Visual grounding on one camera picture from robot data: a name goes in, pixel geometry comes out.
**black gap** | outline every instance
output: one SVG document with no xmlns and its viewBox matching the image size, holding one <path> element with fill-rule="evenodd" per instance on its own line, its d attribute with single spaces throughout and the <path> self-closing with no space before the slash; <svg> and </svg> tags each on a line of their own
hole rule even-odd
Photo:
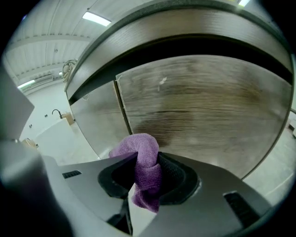
<svg viewBox="0 0 296 237">
<path fill-rule="evenodd" d="M 245 42 L 213 35 L 182 35 L 140 45 L 100 68 L 70 98 L 73 104 L 94 89 L 116 79 L 116 75 L 160 59 L 185 55 L 219 55 L 257 64 L 282 77 L 290 85 L 292 73 L 274 57 Z"/>
</svg>

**purple cloth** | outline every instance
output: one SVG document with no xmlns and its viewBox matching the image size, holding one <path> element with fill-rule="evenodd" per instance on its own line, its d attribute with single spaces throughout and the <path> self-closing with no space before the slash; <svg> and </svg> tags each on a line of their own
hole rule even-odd
<svg viewBox="0 0 296 237">
<path fill-rule="evenodd" d="M 126 137 L 109 153 L 109 157 L 129 152 L 138 152 L 135 166 L 135 194 L 132 201 L 139 207 L 158 212 L 161 186 L 161 168 L 157 163 L 158 144 L 156 139 L 139 133 Z"/>
</svg>

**crumpled microfiber cloth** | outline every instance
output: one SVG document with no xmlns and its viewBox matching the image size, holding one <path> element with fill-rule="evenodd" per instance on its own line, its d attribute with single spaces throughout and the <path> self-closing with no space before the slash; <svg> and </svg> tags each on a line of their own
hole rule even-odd
<svg viewBox="0 0 296 237">
<path fill-rule="evenodd" d="M 109 153 L 109 157 L 129 152 L 138 152 L 135 166 L 135 205 L 157 213 L 161 186 L 161 168 L 157 163 L 159 146 L 156 139 L 147 133 L 133 134 L 123 139 Z"/>
</svg>

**white corrugated ceiling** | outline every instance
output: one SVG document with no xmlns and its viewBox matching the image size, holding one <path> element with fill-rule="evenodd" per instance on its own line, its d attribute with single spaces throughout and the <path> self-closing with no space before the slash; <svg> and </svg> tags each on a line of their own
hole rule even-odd
<svg viewBox="0 0 296 237">
<path fill-rule="evenodd" d="M 20 23 L 2 61 L 17 85 L 46 75 L 59 77 L 63 64 L 79 58 L 105 26 L 82 18 L 86 11 L 116 21 L 150 0 L 43 0 Z"/>
</svg>

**black vent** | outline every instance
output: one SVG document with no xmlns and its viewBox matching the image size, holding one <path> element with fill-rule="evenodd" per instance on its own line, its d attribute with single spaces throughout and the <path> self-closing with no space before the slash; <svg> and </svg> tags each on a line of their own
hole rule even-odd
<svg viewBox="0 0 296 237">
<path fill-rule="evenodd" d="M 71 177 L 74 177 L 74 176 L 80 175 L 80 174 L 81 174 L 80 171 L 74 170 L 74 171 L 71 171 L 71 172 L 63 173 L 63 176 L 64 176 L 65 179 L 67 179 L 67 178 L 71 178 Z"/>
<path fill-rule="evenodd" d="M 224 198 L 229 203 L 244 228 L 249 227 L 251 224 L 259 220 L 258 214 L 237 192 L 225 194 Z"/>
</svg>

